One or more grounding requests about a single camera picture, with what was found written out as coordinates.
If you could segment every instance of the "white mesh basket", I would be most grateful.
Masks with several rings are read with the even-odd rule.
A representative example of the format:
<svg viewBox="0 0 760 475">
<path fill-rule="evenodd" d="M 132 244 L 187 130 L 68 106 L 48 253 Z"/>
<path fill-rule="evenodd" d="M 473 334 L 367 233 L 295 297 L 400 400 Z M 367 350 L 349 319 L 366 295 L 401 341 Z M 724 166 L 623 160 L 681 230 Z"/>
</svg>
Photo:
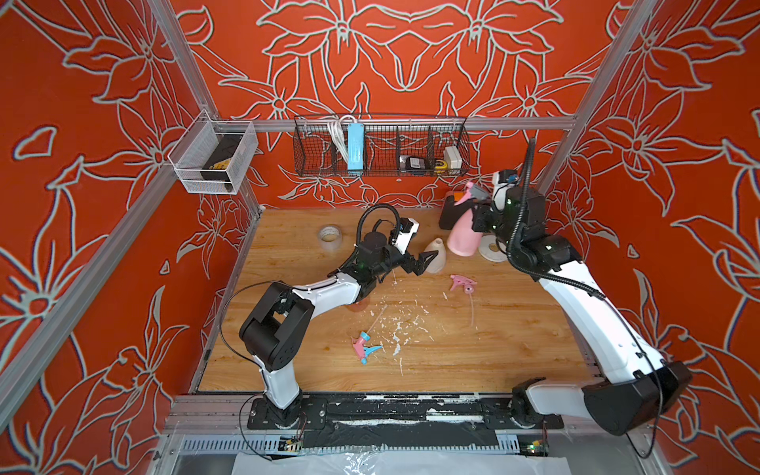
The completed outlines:
<svg viewBox="0 0 760 475">
<path fill-rule="evenodd" d="M 212 195 L 237 194 L 258 147 L 258 136 L 253 122 L 247 122 L 245 129 L 242 128 L 244 125 L 245 122 L 240 121 L 211 120 L 205 111 L 198 115 L 193 125 L 180 139 L 178 147 L 169 154 L 169 160 L 188 192 Z M 216 149 L 219 140 L 226 134 L 242 135 L 240 144 L 225 170 L 209 173 L 209 170 L 204 170 L 203 166 Z M 187 147 L 180 147 L 183 140 L 191 141 Z"/>
</svg>

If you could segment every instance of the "blue power bank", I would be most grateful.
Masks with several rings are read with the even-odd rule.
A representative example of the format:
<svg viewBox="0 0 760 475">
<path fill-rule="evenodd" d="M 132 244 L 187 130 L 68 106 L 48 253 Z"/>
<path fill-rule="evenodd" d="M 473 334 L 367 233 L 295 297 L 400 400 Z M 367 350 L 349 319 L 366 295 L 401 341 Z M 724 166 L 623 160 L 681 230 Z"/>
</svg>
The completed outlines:
<svg viewBox="0 0 760 475">
<path fill-rule="evenodd" d="M 364 124 L 348 125 L 348 170 L 351 175 L 361 175 L 364 164 Z"/>
</svg>

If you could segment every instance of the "orange floral wallpaper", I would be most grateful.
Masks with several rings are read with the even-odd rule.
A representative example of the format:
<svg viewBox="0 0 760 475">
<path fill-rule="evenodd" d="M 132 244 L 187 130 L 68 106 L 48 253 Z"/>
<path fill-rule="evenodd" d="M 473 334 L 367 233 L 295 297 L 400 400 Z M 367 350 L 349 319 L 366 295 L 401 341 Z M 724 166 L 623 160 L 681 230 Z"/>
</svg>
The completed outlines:
<svg viewBox="0 0 760 475">
<path fill-rule="evenodd" d="M 368 111 L 549 118 L 573 115 L 632 2 L 172 4 L 226 119 Z M 473 133 L 469 176 L 397 181 L 298 177 L 292 138 L 267 133 L 249 178 L 272 207 L 434 206 L 453 186 L 519 166 L 534 134 Z M 537 134 L 543 166 L 562 133 Z"/>
<path fill-rule="evenodd" d="M 2 2 L 0 32 L 2 371 L 198 109 L 144 0 Z M 0 434 L 0 472 L 144 470 L 250 222 L 176 183 Z"/>
<path fill-rule="evenodd" d="M 547 195 L 613 302 L 694 373 L 677 473 L 760 470 L 760 5 L 660 2 Z"/>
</svg>

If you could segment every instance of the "wooden table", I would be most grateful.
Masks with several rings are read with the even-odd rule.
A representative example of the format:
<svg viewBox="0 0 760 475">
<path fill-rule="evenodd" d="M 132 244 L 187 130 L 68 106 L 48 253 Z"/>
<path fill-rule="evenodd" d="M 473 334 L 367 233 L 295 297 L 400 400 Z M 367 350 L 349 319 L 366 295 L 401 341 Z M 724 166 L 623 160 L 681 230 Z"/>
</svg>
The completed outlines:
<svg viewBox="0 0 760 475">
<path fill-rule="evenodd" d="M 448 231 L 438 227 L 439 210 L 400 210 L 420 222 L 409 251 L 417 255 Z M 281 279 L 302 285 L 324 279 L 348 257 L 361 210 L 267 210 L 262 217 L 237 288 Z M 367 219 L 365 232 L 378 218 Z M 340 227 L 340 250 L 321 250 L 316 235 L 325 224 Z M 380 230 L 390 230 L 383 223 Z M 450 291 L 449 274 L 477 281 L 470 299 L 461 287 Z M 246 290 L 230 304 L 222 325 L 227 341 L 243 354 L 237 334 L 268 285 Z M 588 370 L 559 305 L 527 275 L 509 263 L 494 264 L 480 254 L 462 258 L 447 253 L 438 275 L 406 274 L 401 268 L 369 295 L 360 312 L 347 307 L 312 320 L 294 360 L 304 391 L 481 391 L 510 392 L 514 384 L 537 376 L 582 380 Z M 372 330 L 370 344 L 384 345 L 363 366 L 351 337 L 366 330 L 388 304 Z M 221 339 L 208 361 L 201 391 L 259 391 L 258 368 L 232 354 Z"/>
</svg>

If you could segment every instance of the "black wire basket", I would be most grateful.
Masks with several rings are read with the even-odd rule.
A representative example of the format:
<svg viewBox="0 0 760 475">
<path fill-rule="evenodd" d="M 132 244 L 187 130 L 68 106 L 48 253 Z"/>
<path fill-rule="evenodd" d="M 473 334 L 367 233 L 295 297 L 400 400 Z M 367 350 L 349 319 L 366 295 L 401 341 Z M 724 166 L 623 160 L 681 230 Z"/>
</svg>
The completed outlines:
<svg viewBox="0 0 760 475">
<path fill-rule="evenodd" d="M 348 170 L 328 123 L 339 118 L 344 141 L 348 125 L 364 124 L 364 167 Z M 299 176 L 462 176 L 470 170 L 470 136 L 464 117 L 404 114 L 297 116 L 293 156 Z M 461 166 L 443 166 L 444 149 L 456 147 Z"/>
</svg>

